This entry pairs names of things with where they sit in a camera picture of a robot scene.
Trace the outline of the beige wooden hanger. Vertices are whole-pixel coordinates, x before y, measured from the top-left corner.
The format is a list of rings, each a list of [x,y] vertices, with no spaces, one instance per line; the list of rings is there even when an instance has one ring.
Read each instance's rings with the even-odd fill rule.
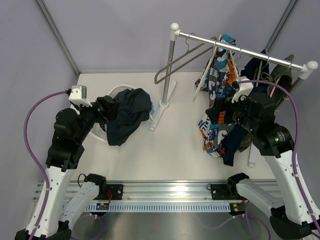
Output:
[[[209,61],[207,62],[206,68],[205,68],[205,70],[204,70],[204,72],[202,74],[202,77],[201,77],[201,79],[200,79],[200,81],[198,83],[198,86],[196,88],[195,94],[193,96],[193,99],[192,99],[193,102],[195,102],[200,90],[202,89],[203,84],[205,83],[207,73],[209,72],[209,70],[211,68],[211,65],[212,65],[212,62],[214,60],[215,54],[217,52],[217,49],[218,48],[216,47],[216,44],[214,44],[213,47],[212,47],[211,57],[210,57]]]

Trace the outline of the light blue shorts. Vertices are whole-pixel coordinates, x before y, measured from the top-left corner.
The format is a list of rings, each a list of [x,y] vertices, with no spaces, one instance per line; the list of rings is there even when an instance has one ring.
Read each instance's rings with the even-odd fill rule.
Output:
[[[152,117],[153,117],[154,114],[155,114],[155,108],[154,108],[153,102],[151,102],[151,110],[150,110],[149,114],[150,114]]]

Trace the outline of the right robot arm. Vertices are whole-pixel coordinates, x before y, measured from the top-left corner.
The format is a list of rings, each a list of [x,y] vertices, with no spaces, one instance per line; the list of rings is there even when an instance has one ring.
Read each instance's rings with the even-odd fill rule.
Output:
[[[275,103],[266,93],[252,93],[232,102],[231,98],[217,98],[205,113],[212,123],[236,124],[249,133],[253,145],[269,165],[282,201],[257,186],[244,173],[227,179],[226,192],[233,199],[245,198],[269,219],[274,232],[283,240],[307,237],[320,222],[320,210],[307,208],[297,182],[299,165],[292,160],[294,141],[290,132],[275,123]]]

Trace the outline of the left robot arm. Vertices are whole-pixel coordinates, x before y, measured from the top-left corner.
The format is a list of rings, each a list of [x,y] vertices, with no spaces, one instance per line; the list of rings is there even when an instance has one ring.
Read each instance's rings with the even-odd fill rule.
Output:
[[[27,137],[32,112],[44,101],[68,91],[49,94],[40,99],[28,112],[23,126],[24,143],[41,170],[44,185],[40,198],[27,227],[15,234],[16,240],[69,240],[76,221],[86,206],[94,199],[106,198],[111,202],[115,196],[104,176],[90,173],[84,178],[80,190],[63,207],[65,194],[80,158],[85,151],[83,142],[96,123],[115,120],[119,103],[110,97],[98,97],[94,102],[85,98],[71,99],[75,107],[60,110],[54,123],[51,146],[42,165],[31,150]]]

